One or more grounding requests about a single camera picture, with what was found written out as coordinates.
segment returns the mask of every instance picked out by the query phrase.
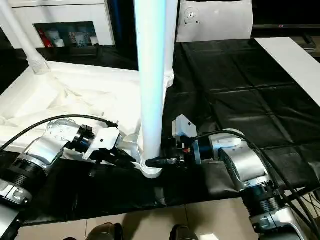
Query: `black plastic sheet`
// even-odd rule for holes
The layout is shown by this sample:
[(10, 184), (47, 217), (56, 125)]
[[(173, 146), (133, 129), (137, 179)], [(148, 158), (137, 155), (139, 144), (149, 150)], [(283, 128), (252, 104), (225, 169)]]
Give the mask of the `black plastic sheet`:
[[(115, 47), (96, 48), (90, 56), (77, 56), (68, 48), (41, 51), (51, 61), (138, 69), (134, 58), (124, 57)], [(6, 68), (9, 75), (15, 66), (7, 63)], [(172, 121), (180, 114), (199, 133), (238, 129), (266, 151), (295, 188), (319, 186), (320, 108), (255, 40), (177, 43), (174, 72), (164, 105), (163, 138), (171, 136)], [(16, 156), (2, 153), (0, 171)], [(106, 165), (92, 178), (92, 166), (61, 159), (26, 210), (25, 225), (238, 196), (220, 161), (195, 169), (167, 169), (157, 179)]]

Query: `shoe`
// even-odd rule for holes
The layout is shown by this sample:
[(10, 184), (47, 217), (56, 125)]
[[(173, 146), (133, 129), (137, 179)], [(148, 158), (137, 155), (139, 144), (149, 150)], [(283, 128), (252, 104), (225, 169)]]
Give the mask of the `shoe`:
[(96, 226), (88, 235), (86, 240), (124, 240), (121, 224), (105, 223)]
[(187, 226), (176, 225), (173, 227), (169, 240), (199, 240), (197, 235)]

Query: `tile floor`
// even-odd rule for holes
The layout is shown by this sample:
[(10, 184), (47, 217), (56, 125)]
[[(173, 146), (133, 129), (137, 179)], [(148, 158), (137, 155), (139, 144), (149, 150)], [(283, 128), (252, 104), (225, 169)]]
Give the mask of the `tile floor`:
[[(307, 203), (316, 217), (314, 208)], [(257, 240), (240, 198), (91, 218), (88, 220), (22, 227), (17, 240), (84, 240), (104, 223), (121, 223), (125, 240), (168, 240), (176, 224), (187, 225), (200, 240)]]

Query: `white pipe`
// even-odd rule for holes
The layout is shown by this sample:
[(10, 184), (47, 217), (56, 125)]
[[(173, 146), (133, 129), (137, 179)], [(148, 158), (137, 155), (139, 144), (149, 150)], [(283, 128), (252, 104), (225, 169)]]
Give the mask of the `white pipe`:
[(166, 1), (134, 0), (143, 159), (159, 156), (162, 135)]
[(19, 40), (30, 67), (32, 67), (36, 74), (46, 73), (48, 71), (48, 66), (45, 59), (32, 45), (7, 0), (0, 0), (0, 10)]
[(168, 87), (174, 83), (174, 49), (176, 39), (178, 0), (166, 0), (165, 13), (165, 60), (164, 79), (169, 81)]

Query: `black cable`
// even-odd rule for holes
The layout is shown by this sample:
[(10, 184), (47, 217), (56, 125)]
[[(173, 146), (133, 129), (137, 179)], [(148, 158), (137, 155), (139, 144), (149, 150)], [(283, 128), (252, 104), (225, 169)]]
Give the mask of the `black cable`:
[(301, 200), (301, 198), (298, 195), (298, 193), (296, 192), (296, 190), (292, 187), (291, 183), (287, 180), (285, 175), (278, 168), (278, 166), (271, 160), (271, 158), (264, 151), (262, 151), (259, 147), (257, 147), (253, 142), (251, 142), (246, 136), (244, 136), (243, 134), (238, 133), (236, 131), (232, 131), (232, 130), (220, 130), (220, 131), (207, 132), (205, 134), (202, 134), (202, 135), (199, 135), (199, 136), (196, 136), (196, 137), (192, 137), (191, 140), (196, 141), (196, 140), (199, 140), (201, 138), (208, 137), (208, 136), (211, 136), (211, 135), (216, 135), (216, 134), (231, 134), (231, 135), (234, 135), (234, 136), (236, 136), (238, 138), (241, 138), (241, 139), (245, 140), (249, 145), (253, 146), (253, 148), (256, 151), (258, 151), (258, 153), (262, 156), (263, 163), (265, 164), (268, 173), (271, 174), (270, 175), (271, 179), (274, 181), (274, 183), (277, 186), (279, 186), (275, 176), (273, 175), (273, 170), (274, 170), (279, 175), (279, 177), (282, 179), (282, 181), (284, 182), (286, 187), (291, 191), (292, 195), (298, 201), (300, 206), (302, 207), (303, 211), (305, 212), (305, 214), (307, 215), (307, 217), (308, 217), (308, 219), (310, 221), (310, 224), (313, 226), (313, 228), (310, 228), (310, 229), (313, 230), (313, 232), (316, 235), (317, 239), (320, 240), (320, 232), (319, 232), (318, 225), (317, 225), (315, 219), (313, 218), (312, 214), (310, 213), (309, 209), (305, 205), (305, 203)]
[(313, 198), (313, 200), (315, 200), (320, 205), (320, 201), (316, 198), (316, 196), (311, 194), (311, 197)]
[(67, 114), (67, 115), (60, 115), (60, 116), (54, 116), (54, 117), (50, 117), (50, 118), (47, 118), (45, 120), (42, 120), (42, 121), (39, 121), (31, 126), (29, 126), (28, 128), (26, 128), (25, 130), (23, 130), (22, 132), (18, 133), (16, 136), (14, 136), (13, 138), (11, 138), (9, 141), (7, 141), (2, 147), (0, 147), (0, 153), (6, 149), (10, 144), (12, 144), (15, 140), (17, 140), (18, 138), (20, 138), (22, 135), (26, 134), (27, 132), (29, 132), (30, 130), (42, 125), (42, 124), (45, 124), (47, 122), (50, 122), (50, 121), (53, 121), (53, 120), (57, 120), (57, 119), (65, 119), (65, 118), (82, 118), (82, 119), (92, 119), (92, 120), (96, 120), (96, 121), (99, 121), (99, 122), (103, 122), (105, 124), (108, 125), (109, 128), (112, 128), (112, 127), (115, 127), (117, 128), (118, 125), (111, 122), (111, 121), (108, 121), (108, 120), (105, 120), (103, 118), (100, 118), (100, 117), (95, 117), (95, 116), (89, 116), (89, 115), (79, 115), (79, 114)]
[(289, 200), (289, 198), (285, 194), (281, 194), (282, 198), (285, 202), (290, 206), (290, 208), (301, 218), (301, 220), (311, 229), (311, 231), (316, 231), (311, 224), (311, 222), (303, 215), (303, 213)]
[(312, 206), (313, 206), (313, 208), (314, 208), (314, 211), (315, 211), (315, 214), (316, 214), (316, 216), (319, 218), (320, 216), (319, 216), (319, 213), (318, 213), (318, 211), (317, 211), (317, 209), (319, 209), (320, 210), (320, 207), (318, 207), (318, 206), (316, 206), (315, 204), (314, 204), (314, 200), (312, 199), (312, 195), (311, 195), (311, 193), (309, 193), (308, 194), (309, 195), (309, 198), (310, 198), (310, 201), (308, 201), (307, 199), (305, 199), (305, 197), (302, 197), (304, 200), (306, 200), (308, 203), (310, 203), (310, 204), (312, 204)]

